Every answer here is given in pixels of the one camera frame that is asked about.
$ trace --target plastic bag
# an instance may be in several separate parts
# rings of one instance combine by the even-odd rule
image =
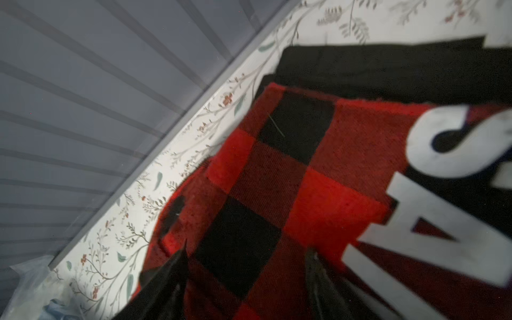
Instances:
[[[11,266],[19,284],[0,320],[85,320],[67,282],[48,268],[52,260],[44,255]]]

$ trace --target buffalo plaid fabric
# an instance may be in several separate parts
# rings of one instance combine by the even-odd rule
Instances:
[[[143,274],[187,241],[187,319],[311,319],[307,247],[380,299],[341,261],[352,244],[448,318],[504,314],[509,290],[356,240],[391,215],[396,203],[386,189],[394,172],[426,179],[409,167],[404,150],[409,130],[432,107],[270,84],[220,151],[175,191],[159,216]],[[501,109],[477,109],[468,125]],[[452,187],[437,194],[455,203],[467,198],[450,193]],[[493,199],[503,215],[510,212],[510,197]],[[444,236],[428,223],[415,231]]]

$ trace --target gray wall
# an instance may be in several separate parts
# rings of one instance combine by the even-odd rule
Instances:
[[[0,1],[0,310],[286,2]]]

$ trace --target folded cloth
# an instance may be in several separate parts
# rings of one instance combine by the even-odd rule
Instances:
[[[416,46],[288,47],[271,80],[351,99],[512,103],[512,50],[481,46],[482,38]]]
[[[188,320],[311,319],[313,247],[376,314],[507,318],[511,112],[270,84],[173,194],[143,270],[187,241]]]

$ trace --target white letter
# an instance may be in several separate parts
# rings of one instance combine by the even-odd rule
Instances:
[[[494,188],[512,189],[512,162],[502,162],[490,182]]]
[[[512,272],[509,238],[398,172],[387,192],[399,201],[391,220],[370,224],[359,241],[505,287]],[[411,232],[419,218],[456,241]]]
[[[464,125],[467,106],[440,106],[419,117],[407,137],[407,160],[423,174],[462,178],[482,171],[512,145],[512,110],[497,113],[474,128],[453,150],[432,149],[435,136]]]
[[[352,245],[349,244],[345,249],[342,261],[405,319],[447,320]]]

